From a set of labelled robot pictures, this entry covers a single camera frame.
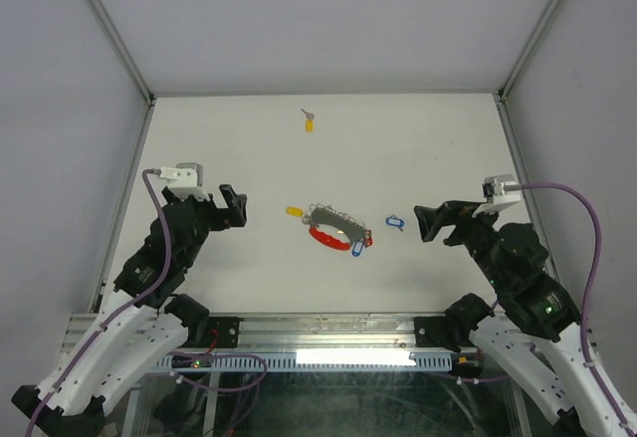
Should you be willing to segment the red grey keyring holder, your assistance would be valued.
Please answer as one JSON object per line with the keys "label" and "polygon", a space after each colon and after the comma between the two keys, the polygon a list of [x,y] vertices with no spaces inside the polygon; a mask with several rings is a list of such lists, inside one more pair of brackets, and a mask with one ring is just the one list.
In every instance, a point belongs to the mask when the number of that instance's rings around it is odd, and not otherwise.
{"label": "red grey keyring holder", "polygon": [[370,230],[362,221],[322,204],[311,205],[305,212],[302,222],[308,227],[310,236],[318,243],[332,250],[350,254],[352,245],[357,241],[364,241],[364,232]]}

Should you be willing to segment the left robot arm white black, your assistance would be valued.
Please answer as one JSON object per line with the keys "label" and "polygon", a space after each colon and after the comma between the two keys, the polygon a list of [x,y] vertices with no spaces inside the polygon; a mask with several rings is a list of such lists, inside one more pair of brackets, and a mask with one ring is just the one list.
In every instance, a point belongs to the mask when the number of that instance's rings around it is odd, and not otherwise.
{"label": "left robot arm white black", "polygon": [[[242,228],[247,201],[220,186],[225,207],[196,187],[166,186],[142,246],[128,258],[103,308],[66,360],[36,385],[20,386],[12,403],[29,419],[26,432],[97,436],[121,399],[146,372],[183,344],[208,334],[209,311],[177,293],[213,232]],[[158,203],[163,198],[164,204]]]}

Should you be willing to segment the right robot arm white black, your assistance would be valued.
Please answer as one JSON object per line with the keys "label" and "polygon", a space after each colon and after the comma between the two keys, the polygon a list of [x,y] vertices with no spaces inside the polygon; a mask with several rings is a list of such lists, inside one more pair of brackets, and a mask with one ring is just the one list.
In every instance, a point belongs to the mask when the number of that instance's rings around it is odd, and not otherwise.
{"label": "right robot arm white black", "polygon": [[444,227],[448,247],[464,247],[504,311],[475,294],[450,305],[415,333],[460,351],[471,343],[489,354],[534,401],[556,436],[633,436],[636,413],[592,358],[582,313],[544,269],[547,249],[530,223],[494,225],[497,214],[474,202],[415,206],[423,242]]}

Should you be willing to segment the red tag key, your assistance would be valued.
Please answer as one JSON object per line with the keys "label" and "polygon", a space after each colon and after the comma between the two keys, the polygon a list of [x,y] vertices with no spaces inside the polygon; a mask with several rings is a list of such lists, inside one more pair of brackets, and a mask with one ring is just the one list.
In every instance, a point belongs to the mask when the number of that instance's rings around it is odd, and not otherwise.
{"label": "red tag key", "polygon": [[372,233],[370,230],[364,232],[364,245],[370,247],[373,244]]}

